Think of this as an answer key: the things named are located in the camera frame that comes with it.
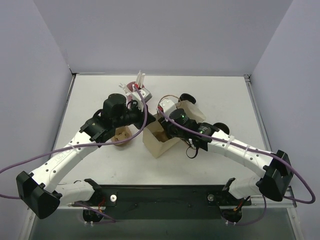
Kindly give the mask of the brown cardboard cup carrier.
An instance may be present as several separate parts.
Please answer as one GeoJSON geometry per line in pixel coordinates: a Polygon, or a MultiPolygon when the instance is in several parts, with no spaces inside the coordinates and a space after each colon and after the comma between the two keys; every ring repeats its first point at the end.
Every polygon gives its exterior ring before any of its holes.
{"type": "Polygon", "coordinates": [[[167,135],[164,131],[156,131],[154,133],[154,136],[159,142],[162,142],[162,143],[169,140],[169,138],[167,137],[167,135]]]}

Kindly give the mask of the brown paper bag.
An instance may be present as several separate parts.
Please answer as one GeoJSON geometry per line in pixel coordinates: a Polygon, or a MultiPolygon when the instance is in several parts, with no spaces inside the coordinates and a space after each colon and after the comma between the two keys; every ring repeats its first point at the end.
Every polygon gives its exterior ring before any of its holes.
{"type": "MultiPolygon", "coordinates": [[[[206,116],[196,106],[196,99],[183,93],[173,101],[173,95],[165,95],[158,102],[158,107],[169,116],[174,110],[184,110],[186,117],[194,120],[197,124],[204,122],[206,116]]],[[[153,115],[155,121],[149,123],[143,130],[142,142],[154,158],[159,158],[176,143],[180,142],[179,134],[182,129],[175,126],[164,118],[159,112],[153,115]]]]}

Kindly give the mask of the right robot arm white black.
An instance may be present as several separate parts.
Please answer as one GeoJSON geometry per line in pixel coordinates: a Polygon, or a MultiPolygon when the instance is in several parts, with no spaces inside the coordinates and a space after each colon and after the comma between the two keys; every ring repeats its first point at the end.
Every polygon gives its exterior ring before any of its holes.
{"type": "Polygon", "coordinates": [[[168,138],[179,138],[195,150],[220,154],[254,172],[247,178],[230,178],[224,185],[221,197],[227,204],[255,195],[280,202],[293,178],[287,167],[288,155],[259,150],[245,144],[216,124],[196,122],[182,108],[174,110],[169,118],[161,117],[158,122],[168,138]]]}

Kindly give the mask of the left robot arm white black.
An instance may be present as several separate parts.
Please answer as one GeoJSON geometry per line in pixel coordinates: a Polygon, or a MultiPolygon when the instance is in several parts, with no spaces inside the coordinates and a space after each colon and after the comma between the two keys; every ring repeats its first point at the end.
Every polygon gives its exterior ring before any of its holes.
{"type": "Polygon", "coordinates": [[[80,127],[62,151],[31,172],[22,171],[17,175],[18,195],[39,219],[47,218],[62,204],[86,201],[95,206],[100,203],[102,193],[95,183],[79,181],[69,187],[58,185],[86,156],[111,145],[117,129],[135,125],[142,130],[155,120],[148,112],[148,93],[140,89],[130,96],[132,99],[127,102],[122,94],[110,94],[102,109],[80,127]]]}

